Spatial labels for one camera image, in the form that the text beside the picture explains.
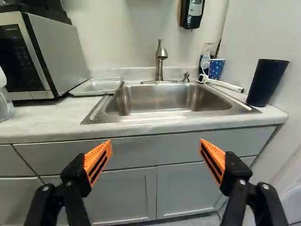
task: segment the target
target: microwave door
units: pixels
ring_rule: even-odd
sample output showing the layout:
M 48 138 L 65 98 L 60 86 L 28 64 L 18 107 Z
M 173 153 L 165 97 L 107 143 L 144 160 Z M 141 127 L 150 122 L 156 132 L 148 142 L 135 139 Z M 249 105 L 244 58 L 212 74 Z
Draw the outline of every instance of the microwave door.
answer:
M 45 90 L 17 24 L 0 26 L 0 66 L 8 92 Z

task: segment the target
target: cabinet door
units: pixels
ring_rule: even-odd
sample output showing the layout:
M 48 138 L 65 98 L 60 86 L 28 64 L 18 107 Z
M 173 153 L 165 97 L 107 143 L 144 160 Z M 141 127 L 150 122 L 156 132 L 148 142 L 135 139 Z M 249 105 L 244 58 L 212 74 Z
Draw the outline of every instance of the cabinet door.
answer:
M 35 178 L 0 178 L 0 225 L 23 225 L 35 191 Z
M 42 180 L 61 182 L 59 177 Z M 91 223 L 116 225 L 156 219 L 156 194 L 156 168 L 110 171 L 101 173 L 84 203 Z M 59 224 L 66 222 L 65 213 L 61 213 Z
M 11 145 L 0 145 L 0 176 L 35 176 Z
M 242 158 L 251 165 L 256 157 Z M 157 218 L 214 210 L 220 189 L 205 162 L 158 167 Z

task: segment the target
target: kettle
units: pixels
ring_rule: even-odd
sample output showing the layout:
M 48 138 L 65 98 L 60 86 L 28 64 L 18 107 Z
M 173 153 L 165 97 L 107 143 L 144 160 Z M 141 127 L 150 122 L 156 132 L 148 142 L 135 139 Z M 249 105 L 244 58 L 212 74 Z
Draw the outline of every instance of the kettle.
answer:
M 15 115 L 14 104 L 5 88 L 6 82 L 6 76 L 0 67 L 0 122 Z

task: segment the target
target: stainless steel sink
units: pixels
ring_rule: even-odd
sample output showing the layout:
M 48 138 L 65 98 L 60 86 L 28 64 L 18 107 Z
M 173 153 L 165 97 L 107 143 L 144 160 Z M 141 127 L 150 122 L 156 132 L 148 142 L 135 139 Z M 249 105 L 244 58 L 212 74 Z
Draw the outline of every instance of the stainless steel sink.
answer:
M 126 82 L 114 96 L 105 96 L 81 124 L 183 119 L 260 113 L 258 110 L 198 83 L 140 84 Z

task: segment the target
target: white wall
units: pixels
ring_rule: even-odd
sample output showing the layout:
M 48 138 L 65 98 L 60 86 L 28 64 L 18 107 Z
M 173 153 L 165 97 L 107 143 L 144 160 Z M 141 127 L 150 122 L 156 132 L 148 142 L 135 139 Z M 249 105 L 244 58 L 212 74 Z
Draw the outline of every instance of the white wall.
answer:
M 227 59 L 222 79 L 247 91 L 259 58 L 291 62 L 270 101 L 286 111 L 289 120 L 257 159 L 252 178 L 253 182 L 270 182 L 280 195 L 301 171 L 291 164 L 301 162 L 296 159 L 301 158 L 300 9 L 300 0 L 231 0 L 219 52 L 219 57 Z
M 155 65 L 158 38 L 166 66 L 197 66 L 204 42 L 220 40 L 228 0 L 206 0 L 201 27 L 177 22 L 180 0 L 63 0 L 90 69 Z

